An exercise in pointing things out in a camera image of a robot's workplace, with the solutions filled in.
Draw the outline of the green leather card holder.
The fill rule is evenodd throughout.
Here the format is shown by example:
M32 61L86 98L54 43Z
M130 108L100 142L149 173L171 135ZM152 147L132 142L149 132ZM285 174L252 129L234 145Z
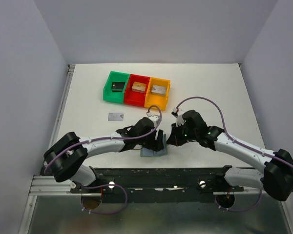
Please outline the green leather card holder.
M141 148L140 157L160 157L168 154L166 134L162 134L155 140L155 145L152 149Z

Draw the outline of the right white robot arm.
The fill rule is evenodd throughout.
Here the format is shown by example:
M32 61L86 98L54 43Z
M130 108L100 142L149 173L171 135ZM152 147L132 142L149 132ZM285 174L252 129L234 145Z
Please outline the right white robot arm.
M286 201L293 193L293 158L286 150L277 152L240 141L217 126L208 126L195 110L183 112L174 109L176 122L171 125L168 145L182 146L197 142L209 148L239 159L249 168L223 167L215 178L215 186L226 191L231 186L244 186L264 190L278 201Z

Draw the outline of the silver credit card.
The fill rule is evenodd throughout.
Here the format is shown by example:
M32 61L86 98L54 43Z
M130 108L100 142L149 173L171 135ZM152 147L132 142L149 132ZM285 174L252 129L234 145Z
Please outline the silver credit card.
M123 113L108 113L108 121L123 121Z

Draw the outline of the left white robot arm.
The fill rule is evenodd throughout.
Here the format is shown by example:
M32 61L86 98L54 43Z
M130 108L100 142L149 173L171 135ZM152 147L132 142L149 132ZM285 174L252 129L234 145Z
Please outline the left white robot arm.
M92 156L134 150L138 145L153 151L162 150L163 131L157 130L160 122L159 115L150 115L135 125L97 138L82 138L69 132L44 153L47 163L44 174L52 175L57 182L71 180L79 183L92 193L98 189L98 176L83 162Z

